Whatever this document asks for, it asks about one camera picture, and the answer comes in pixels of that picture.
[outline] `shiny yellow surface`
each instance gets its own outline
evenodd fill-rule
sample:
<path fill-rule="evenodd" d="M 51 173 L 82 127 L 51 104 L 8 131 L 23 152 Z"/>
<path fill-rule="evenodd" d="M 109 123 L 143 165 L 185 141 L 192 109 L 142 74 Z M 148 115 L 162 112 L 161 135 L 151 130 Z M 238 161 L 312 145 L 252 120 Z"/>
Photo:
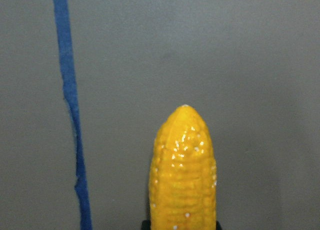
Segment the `shiny yellow surface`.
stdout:
<path fill-rule="evenodd" d="M 206 123 L 191 106 L 178 107 L 154 141 L 151 229 L 215 230 L 216 171 Z"/>

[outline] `gray background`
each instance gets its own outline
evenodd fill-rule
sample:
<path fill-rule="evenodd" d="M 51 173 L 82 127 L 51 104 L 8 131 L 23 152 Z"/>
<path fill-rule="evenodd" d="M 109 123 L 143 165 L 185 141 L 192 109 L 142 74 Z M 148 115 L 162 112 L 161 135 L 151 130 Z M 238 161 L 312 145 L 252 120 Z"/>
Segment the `gray background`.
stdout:
<path fill-rule="evenodd" d="M 139 229 L 153 140 L 207 122 L 226 230 L 320 226 L 320 0 L 69 0 L 95 230 Z M 52 0 L 0 0 L 0 229 L 79 229 Z"/>

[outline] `toy corn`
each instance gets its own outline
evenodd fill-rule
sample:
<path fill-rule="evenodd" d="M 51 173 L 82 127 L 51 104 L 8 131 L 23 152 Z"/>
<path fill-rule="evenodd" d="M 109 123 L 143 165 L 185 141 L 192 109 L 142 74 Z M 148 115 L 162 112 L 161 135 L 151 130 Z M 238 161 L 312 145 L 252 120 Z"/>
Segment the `toy corn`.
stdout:
<path fill-rule="evenodd" d="M 178 107 L 154 141 L 151 230 L 215 230 L 216 172 L 206 123 L 191 106 Z"/>

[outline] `blue line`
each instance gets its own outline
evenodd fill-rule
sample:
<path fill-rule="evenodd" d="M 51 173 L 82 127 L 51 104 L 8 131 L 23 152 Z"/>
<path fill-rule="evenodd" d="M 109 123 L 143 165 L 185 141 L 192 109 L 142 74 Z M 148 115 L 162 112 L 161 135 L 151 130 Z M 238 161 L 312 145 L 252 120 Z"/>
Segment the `blue line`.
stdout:
<path fill-rule="evenodd" d="M 60 71 L 63 79 L 63 94 L 69 107 L 73 126 L 76 154 L 76 177 L 74 186 L 79 198 L 81 230 L 91 230 L 90 202 L 86 178 L 86 166 L 81 140 L 77 83 L 72 51 L 72 39 L 68 12 L 68 0 L 53 0 L 56 31 L 59 45 Z"/>

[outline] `blue tape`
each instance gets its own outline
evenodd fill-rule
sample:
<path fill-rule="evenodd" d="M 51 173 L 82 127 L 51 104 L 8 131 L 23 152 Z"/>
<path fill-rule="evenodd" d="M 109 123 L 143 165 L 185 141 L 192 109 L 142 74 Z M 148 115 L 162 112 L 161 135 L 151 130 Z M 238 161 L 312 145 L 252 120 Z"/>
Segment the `blue tape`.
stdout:
<path fill-rule="evenodd" d="M 69 107 L 75 141 L 77 181 L 74 188 L 79 198 L 81 217 L 80 228 L 81 230 L 91 230 L 90 202 L 81 140 L 80 115 L 72 51 L 68 0 L 53 0 L 53 4 L 59 45 L 60 71 L 63 79 L 63 94 Z"/>

